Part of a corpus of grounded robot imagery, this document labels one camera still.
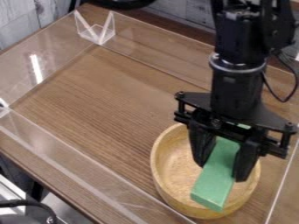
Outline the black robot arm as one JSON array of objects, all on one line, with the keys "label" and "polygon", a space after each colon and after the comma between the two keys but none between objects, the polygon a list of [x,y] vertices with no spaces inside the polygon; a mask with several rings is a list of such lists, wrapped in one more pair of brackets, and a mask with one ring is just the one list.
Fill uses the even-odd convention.
[{"label": "black robot arm", "polygon": [[231,176],[249,179],[258,160],[287,156],[298,128],[262,100],[269,88],[267,59],[289,65],[283,49],[295,42],[297,21],[290,0],[211,0],[217,28],[209,93],[178,92],[174,120],[187,126],[193,159],[205,166],[217,138],[239,144]]}]

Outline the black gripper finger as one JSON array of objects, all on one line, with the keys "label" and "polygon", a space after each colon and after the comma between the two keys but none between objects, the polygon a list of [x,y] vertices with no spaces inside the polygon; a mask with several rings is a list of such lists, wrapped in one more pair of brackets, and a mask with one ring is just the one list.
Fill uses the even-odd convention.
[{"label": "black gripper finger", "polygon": [[209,132],[195,121],[189,124],[193,159],[199,167],[209,161],[217,144],[217,136]]},{"label": "black gripper finger", "polygon": [[235,156],[233,176],[238,182],[245,182],[257,165],[261,152],[261,143],[249,139],[238,150]]}]

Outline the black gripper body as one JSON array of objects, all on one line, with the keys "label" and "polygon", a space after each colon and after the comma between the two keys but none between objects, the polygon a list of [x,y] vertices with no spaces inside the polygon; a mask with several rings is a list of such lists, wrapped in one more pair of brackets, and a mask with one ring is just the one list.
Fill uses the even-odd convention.
[{"label": "black gripper body", "polygon": [[261,143],[259,157],[285,158],[295,126],[262,101],[269,86],[266,69],[213,69],[211,91],[178,92],[174,120],[187,126],[195,121],[217,137],[242,145]]}]

